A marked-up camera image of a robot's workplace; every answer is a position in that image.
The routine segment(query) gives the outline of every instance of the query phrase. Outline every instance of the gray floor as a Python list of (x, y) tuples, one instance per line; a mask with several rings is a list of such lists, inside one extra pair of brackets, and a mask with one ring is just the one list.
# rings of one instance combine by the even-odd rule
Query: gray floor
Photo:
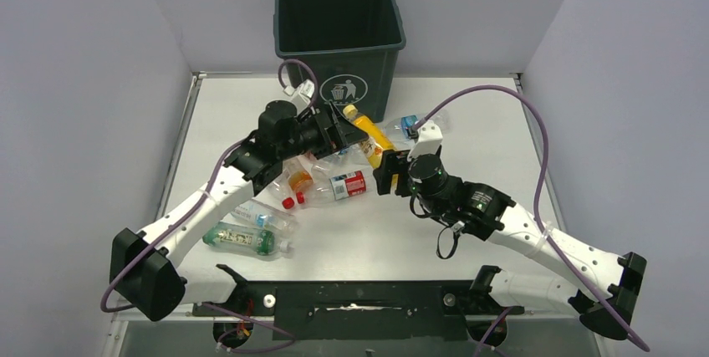
[[(599, 351), (592, 334), (575, 319), (525, 319), (510, 320), (509, 336), (500, 346), (509, 357), (598, 357)], [(262, 348), (276, 344), (265, 329), (254, 331), (244, 348)], [(338, 356), (367, 357), (366, 349), (375, 352), (373, 357), (388, 356), (472, 356), (474, 343), (443, 342), (437, 338), (407, 340), (309, 340), (269, 355), (281, 357)], [(200, 357), (227, 355), (215, 354), (212, 323), (150, 323), (132, 322), (121, 350), (124, 357)], [(490, 351), (482, 356), (496, 355)]]

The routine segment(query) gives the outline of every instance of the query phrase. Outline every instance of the green plastic bottle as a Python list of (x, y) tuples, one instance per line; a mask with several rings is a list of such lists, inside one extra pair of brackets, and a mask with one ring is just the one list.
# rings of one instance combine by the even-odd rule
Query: green plastic bottle
[(273, 255), (292, 251), (290, 241), (266, 229), (219, 222), (201, 240), (212, 247), (241, 254)]

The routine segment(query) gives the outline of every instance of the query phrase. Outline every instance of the bin rim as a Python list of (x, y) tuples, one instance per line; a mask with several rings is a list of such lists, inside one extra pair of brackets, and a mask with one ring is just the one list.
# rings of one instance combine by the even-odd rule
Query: bin rim
[(345, 48), (345, 49), (330, 49), (330, 50), (314, 50), (306, 52), (283, 52), (280, 49), (280, 35), (278, 34), (278, 21), (276, 20), (279, 15), (279, 0), (276, 0), (275, 13), (273, 14), (273, 45), (276, 49), (276, 56), (281, 59), (297, 58), (298, 56), (311, 56), (317, 57), (319, 55), (327, 56), (331, 54), (357, 54), (365, 52), (381, 52), (381, 51), (399, 51), (406, 47), (406, 35), (404, 34), (404, 24), (401, 22), (401, 13), (399, 13), (399, 6), (396, 4), (396, 0), (391, 0), (391, 5), (394, 7), (394, 15), (396, 17), (396, 24), (399, 27), (399, 33), (401, 35), (401, 41), (398, 43), (389, 43), (387, 45), (377, 45), (377, 46), (366, 46), (361, 48)]

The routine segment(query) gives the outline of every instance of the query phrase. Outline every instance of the yellow bottle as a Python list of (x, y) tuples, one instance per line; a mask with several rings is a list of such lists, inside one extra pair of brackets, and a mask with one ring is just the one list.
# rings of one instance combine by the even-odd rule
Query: yellow bottle
[[(386, 138), (386, 135), (379, 130), (369, 117), (362, 115), (354, 105), (347, 105), (342, 109), (344, 117), (360, 130), (369, 134), (367, 140), (360, 142), (360, 148), (365, 153), (367, 161), (375, 169), (381, 165), (382, 154), (385, 150), (396, 150), (394, 144)], [(391, 180), (391, 190), (396, 189), (396, 182), (399, 178), (394, 175)]]

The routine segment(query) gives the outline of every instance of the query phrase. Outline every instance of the blue label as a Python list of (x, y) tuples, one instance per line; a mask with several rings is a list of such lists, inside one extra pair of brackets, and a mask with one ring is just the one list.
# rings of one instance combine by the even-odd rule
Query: blue label
[(406, 132), (406, 129), (409, 127), (413, 126), (416, 124), (416, 115), (411, 115), (411, 116), (406, 116), (401, 118), (401, 131), (404, 132), (404, 138), (407, 140), (410, 140), (411, 138), (409, 137), (409, 133)]

